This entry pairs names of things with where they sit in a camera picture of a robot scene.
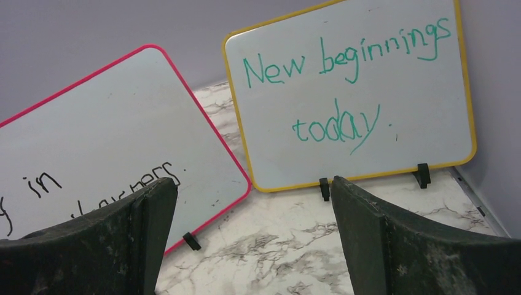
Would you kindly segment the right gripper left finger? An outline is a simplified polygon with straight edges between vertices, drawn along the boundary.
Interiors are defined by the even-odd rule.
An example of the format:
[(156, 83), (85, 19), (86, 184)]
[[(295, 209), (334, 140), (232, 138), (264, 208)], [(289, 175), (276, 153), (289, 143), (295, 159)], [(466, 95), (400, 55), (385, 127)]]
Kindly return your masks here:
[(178, 187), (161, 178), (97, 210), (1, 241), (2, 294), (154, 294)]

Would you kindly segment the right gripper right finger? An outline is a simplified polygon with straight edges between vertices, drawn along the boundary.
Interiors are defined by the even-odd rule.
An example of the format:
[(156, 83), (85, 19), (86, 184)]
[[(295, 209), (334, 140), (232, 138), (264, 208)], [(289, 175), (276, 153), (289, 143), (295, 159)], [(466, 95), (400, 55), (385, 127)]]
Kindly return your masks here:
[(331, 202), (355, 294), (519, 294), (520, 241), (448, 226), (345, 178)]

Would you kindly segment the red framed whiteboard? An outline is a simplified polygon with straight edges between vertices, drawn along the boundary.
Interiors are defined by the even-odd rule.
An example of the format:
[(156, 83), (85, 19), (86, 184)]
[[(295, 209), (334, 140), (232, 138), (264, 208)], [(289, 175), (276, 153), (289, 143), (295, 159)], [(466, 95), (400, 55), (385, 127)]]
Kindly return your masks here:
[(1, 123), (1, 238), (171, 178), (165, 251), (243, 200), (251, 181), (159, 46), (144, 45)]

